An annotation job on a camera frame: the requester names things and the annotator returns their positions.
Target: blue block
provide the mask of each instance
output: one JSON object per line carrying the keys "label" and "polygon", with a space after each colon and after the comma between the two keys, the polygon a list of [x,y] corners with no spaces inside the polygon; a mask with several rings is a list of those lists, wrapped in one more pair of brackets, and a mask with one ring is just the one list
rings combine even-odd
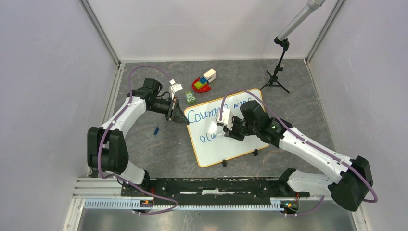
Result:
{"label": "blue block", "polygon": [[205,79],[204,77],[201,77],[200,83],[204,84],[204,83],[206,83],[206,82],[207,82],[207,79]]}

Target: white wall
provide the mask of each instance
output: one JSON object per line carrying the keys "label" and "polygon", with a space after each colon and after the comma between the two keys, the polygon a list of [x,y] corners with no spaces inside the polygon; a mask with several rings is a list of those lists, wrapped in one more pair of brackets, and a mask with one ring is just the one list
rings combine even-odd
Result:
{"label": "white wall", "polygon": [[[307,0],[89,0],[121,60],[279,58],[273,42]],[[305,58],[336,0],[289,36]]]}
{"label": "white wall", "polygon": [[346,1],[310,64],[338,151],[370,162],[373,231],[408,227],[407,11],[406,0]]}
{"label": "white wall", "polygon": [[3,0],[0,22],[0,230],[62,230],[115,65],[77,0]]}

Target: cable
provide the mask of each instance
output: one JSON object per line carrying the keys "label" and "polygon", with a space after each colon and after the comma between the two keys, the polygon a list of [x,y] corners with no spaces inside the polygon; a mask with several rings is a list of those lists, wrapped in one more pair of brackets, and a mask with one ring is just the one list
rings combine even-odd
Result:
{"label": "cable", "polygon": [[313,211],[316,211],[316,210],[323,204],[323,201],[324,201],[324,196],[321,196],[321,199],[320,199],[319,203],[318,203],[313,209],[308,210],[308,211],[306,211],[306,212],[295,213],[295,214],[287,214],[287,213],[285,213],[285,217],[297,217],[297,216],[306,215],[306,214],[308,214],[308,213],[311,213],[311,212],[313,212]]}
{"label": "cable", "polygon": [[291,211],[297,213],[297,212],[299,211],[299,209],[300,209],[300,202],[297,201],[297,202],[295,202],[295,203],[297,203],[297,209],[296,209],[296,210],[294,210],[292,207],[288,207],[288,209],[290,209]]}
{"label": "cable", "polygon": [[123,186],[123,181],[122,181],[122,183],[120,183],[118,178],[116,178],[116,181],[117,181],[118,184]]}
{"label": "cable", "polygon": [[163,94],[156,96],[156,98],[163,97],[166,93],[168,94],[168,98],[170,98],[170,92],[168,92],[168,91],[165,91]]}
{"label": "cable", "polygon": [[225,100],[226,100],[227,96],[228,96],[229,94],[233,93],[233,92],[240,92],[240,91],[243,91],[243,92],[246,92],[246,93],[252,95],[255,99],[257,99],[259,102],[261,102],[261,103],[265,106],[265,108],[266,108],[271,114],[273,114],[273,115],[275,116],[275,118],[286,128],[286,130],[289,131],[291,134],[293,134],[296,138],[300,139],[302,142],[308,144],[309,146],[313,147],[314,149],[316,149],[316,150],[318,150],[318,151],[320,151],[320,152],[326,154],[327,156],[331,157],[332,159],[334,159],[334,160],[337,161],[338,163],[340,163],[340,164],[346,166],[349,170],[351,170],[354,174],[356,174],[356,175],[358,176],[358,178],[360,178],[360,180],[366,185],[366,187],[369,189],[369,191],[371,192],[372,196],[374,197],[373,200],[363,199],[363,201],[364,201],[364,202],[368,202],[368,203],[377,203],[377,201],[378,201],[378,196],[377,196],[377,194],[375,193],[374,189],[371,187],[371,185],[368,183],[368,181],[367,181],[357,170],[355,170],[355,169],[354,169],[353,167],[351,167],[349,164],[347,164],[347,163],[341,161],[340,158],[336,157],[335,155],[333,155],[333,154],[327,152],[326,150],[324,150],[324,149],[318,147],[317,145],[315,145],[315,144],[313,144],[313,143],[311,143],[311,142],[309,142],[309,141],[305,141],[305,139],[304,139],[303,137],[299,136],[296,132],[294,132],[292,129],[290,129],[290,128],[282,121],[282,119],[281,119],[271,108],[268,107],[268,105],[267,105],[265,102],[263,102],[260,98],[258,98],[256,95],[250,93],[249,91],[244,90],[244,89],[233,89],[233,90],[230,90],[227,94],[225,94],[225,96],[224,96],[224,98],[222,99],[222,102],[221,102],[221,110],[220,110],[220,115],[219,115],[219,119],[220,119],[220,120],[222,120],[222,110],[224,109],[224,103],[225,103]]}
{"label": "cable", "polygon": [[300,199],[300,194],[299,194],[299,192],[296,192],[296,199],[295,199],[294,203],[296,204],[299,201],[299,199]]}
{"label": "cable", "polygon": [[129,101],[128,101],[128,103],[126,104],[126,106],[123,107],[123,109],[115,116],[115,118],[113,119],[113,121],[108,125],[108,127],[105,129],[105,132],[102,134],[101,142],[100,142],[99,148],[98,148],[98,174],[99,174],[99,176],[100,176],[102,179],[106,179],[106,178],[109,178],[109,177],[114,177],[114,176],[116,176],[117,179],[119,179],[119,180],[121,180],[121,181],[123,181],[123,182],[126,182],[127,184],[130,184],[131,186],[135,187],[136,189],[138,189],[139,191],[141,191],[141,192],[144,193],[144,194],[147,194],[147,195],[149,195],[149,196],[152,196],[152,197],[155,197],[155,198],[158,198],[158,199],[162,199],[162,200],[166,200],[166,201],[171,201],[171,202],[174,202],[174,203],[175,203],[174,206],[172,206],[172,207],[170,207],[170,208],[167,208],[167,209],[163,209],[163,210],[157,211],[157,212],[152,212],[152,213],[139,213],[139,215],[155,215],[155,214],[161,214],[161,213],[168,212],[168,211],[174,209],[175,207],[177,207],[177,206],[179,205],[179,203],[178,203],[176,200],[173,200],[173,199],[171,199],[171,198],[167,198],[167,197],[163,197],[163,196],[159,196],[159,195],[155,195],[155,194],[153,194],[153,193],[150,193],[150,192],[148,192],[148,191],[142,189],[141,187],[137,186],[137,185],[134,184],[133,182],[130,182],[130,181],[128,181],[128,180],[126,180],[126,179],[120,177],[119,175],[116,175],[115,173],[111,173],[111,174],[105,176],[105,175],[103,175],[103,173],[102,173],[102,165],[101,165],[101,155],[102,155],[103,142],[105,141],[106,135],[108,134],[108,131],[111,129],[111,127],[113,126],[113,124],[114,124],[114,123],[117,121],[117,119],[126,111],[126,109],[127,109],[128,107],[130,107],[130,104],[132,103],[132,98],[133,98],[133,96],[132,96],[132,86],[131,86],[131,84],[130,84],[130,77],[131,77],[131,75],[132,75],[132,73],[133,73],[134,71],[136,71],[137,69],[139,69],[139,68],[141,68],[141,67],[152,67],[152,68],[155,68],[155,69],[161,71],[165,76],[167,76],[168,79],[172,80],[172,78],[171,78],[165,71],[163,71],[163,70],[160,69],[159,67],[156,67],[156,66],[153,66],[153,65],[141,65],[141,66],[135,67],[135,68],[130,72],[130,74],[129,74],[129,80],[128,80],[128,83],[129,83],[129,92],[130,92]]}

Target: small box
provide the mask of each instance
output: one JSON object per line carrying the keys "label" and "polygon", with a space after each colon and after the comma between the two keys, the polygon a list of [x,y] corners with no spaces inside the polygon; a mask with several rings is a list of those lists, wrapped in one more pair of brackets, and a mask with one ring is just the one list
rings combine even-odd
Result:
{"label": "small box", "polygon": [[194,104],[197,102],[197,99],[195,98],[194,93],[192,93],[191,91],[186,92],[185,97],[186,97],[188,104]]}
{"label": "small box", "polygon": [[204,77],[201,77],[201,79],[200,79],[200,83],[204,84],[204,83],[206,83],[206,82],[207,82],[207,79],[206,79],[206,78],[204,78]]}
{"label": "small box", "polygon": [[175,84],[171,85],[171,86],[168,88],[168,91],[170,92],[170,97],[171,97],[171,99],[174,99],[174,94],[175,94],[177,91],[181,90],[181,89],[183,89],[183,87],[182,87],[181,84],[179,84],[179,83],[175,83]]}
{"label": "small box", "polygon": [[211,79],[211,78],[216,78],[216,71],[214,69],[211,69],[207,72],[204,73],[203,77],[207,80]]}

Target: tripod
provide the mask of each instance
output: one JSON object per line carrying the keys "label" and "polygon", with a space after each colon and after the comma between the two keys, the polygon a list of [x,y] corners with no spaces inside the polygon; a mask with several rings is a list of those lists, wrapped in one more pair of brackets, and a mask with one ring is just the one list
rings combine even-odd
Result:
{"label": "tripod", "polygon": [[260,90],[262,90],[264,87],[281,87],[283,88],[287,93],[290,93],[280,82],[278,82],[278,72],[283,71],[283,67],[281,67],[282,59],[286,53],[286,51],[289,49],[289,41],[288,39],[284,39],[283,41],[279,41],[278,39],[275,39],[275,43],[279,44],[281,47],[283,47],[283,52],[282,55],[280,56],[278,65],[275,67],[275,71],[273,72],[273,75],[267,70],[267,73],[269,75],[269,81],[261,87]]}

